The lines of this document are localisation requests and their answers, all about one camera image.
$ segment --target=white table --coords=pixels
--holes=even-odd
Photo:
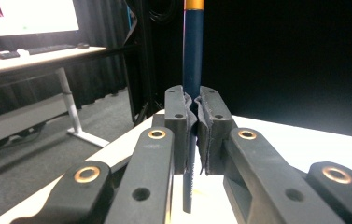
[[[312,163],[333,161],[352,169],[352,137],[323,133],[256,119],[233,117],[239,127],[248,127],[262,133],[292,166],[308,172]],[[88,160],[103,161],[113,167],[132,155],[139,134],[150,127],[151,119],[127,132]],[[200,170],[197,161],[195,170]],[[25,201],[0,216],[0,223],[9,223],[17,217],[36,214],[44,205],[54,180]],[[173,185],[172,223],[236,223],[221,175],[197,175],[194,178],[192,214],[182,211],[182,175],[175,175]]]
[[[48,119],[52,119],[68,111],[73,124],[73,128],[68,130],[69,133],[99,147],[106,146],[109,143],[106,140],[82,131],[73,95],[70,91],[67,77],[63,69],[64,63],[72,62],[76,58],[89,56],[93,53],[104,50],[106,50],[106,48],[98,47],[89,47],[88,49],[65,49],[26,57],[0,60],[0,79],[10,73],[17,74],[18,72],[22,72],[26,69],[35,69],[31,70],[31,73],[36,73],[37,76],[42,76],[39,69],[56,63],[53,70],[57,74],[63,90],[62,94],[58,94],[44,101],[40,101],[38,103],[1,115],[0,139],[32,127]]]

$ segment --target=black backdrop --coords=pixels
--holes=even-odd
[[[0,50],[76,45],[79,42],[110,49],[123,46],[129,31],[127,6],[123,0],[74,0],[74,5],[79,25],[77,32],[1,37]],[[73,65],[65,71],[78,108],[126,87],[121,56]],[[0,85],[5,85],[0,88],[0,114],[61,92],[56,76],[7,83],[0,80]]]
[[[182,82],[182,22],[152,23],[161,102]],[[204,1],[202,84],[234,115],[352,135],[352,1]]]

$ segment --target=computer monitor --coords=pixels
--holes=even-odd
[[[0,0],[0,36],[76,30],[73,0]]]

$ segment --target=desk leg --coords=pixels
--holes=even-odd
[[[74,103],[73,94],[70,90],[70,86],[68,85],[67,76],[65,75],[64,68],[57,69],[55,71],[55,73],[57,74],[57,76],[60,79],[60,83],[62,85],[62,90],[63,90],[64,102],[67,107],[70,119],[73,122],[73,128],[69,129],[68,133],[70,133],[78,138],[81,138],[85,141],[88,141],[92,144],[95,144],[98,147],[105,147],[106,145],[108,145],[109,144],[108,141],[82,131],[79,117],[77,115],[76,104]]]

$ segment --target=white tabletop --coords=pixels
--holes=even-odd
[[[35,66],[44,63],[50,63],[61,59],[77,57],[84,54],[90,54],[106,48],[89,47],[88,49],[63,49],[48,53],[35,54],[20,58],[0,60],[0,72],[6,72],[27,66]]]
[[[233,117],[239,127],[259,131],[292,166],[308,172],[312,163],[333,161],[352,169],[352,137],[323,133],[303,128]],[[151,119],[127,132],[88,160],[103,161],[114,166],[133,153],[139,134],[151,125]],[[200,170],[196,156],[195,170]],[[17,217],[36,214],[45,203],[50,190],[59,179],[27,198],[2,216],[0,223],[9,223]],[[182,175],[175,175],[173,185],[172,223],[237,223],[221,175],[197,175],[194,178],[192,214],[182,212]]]

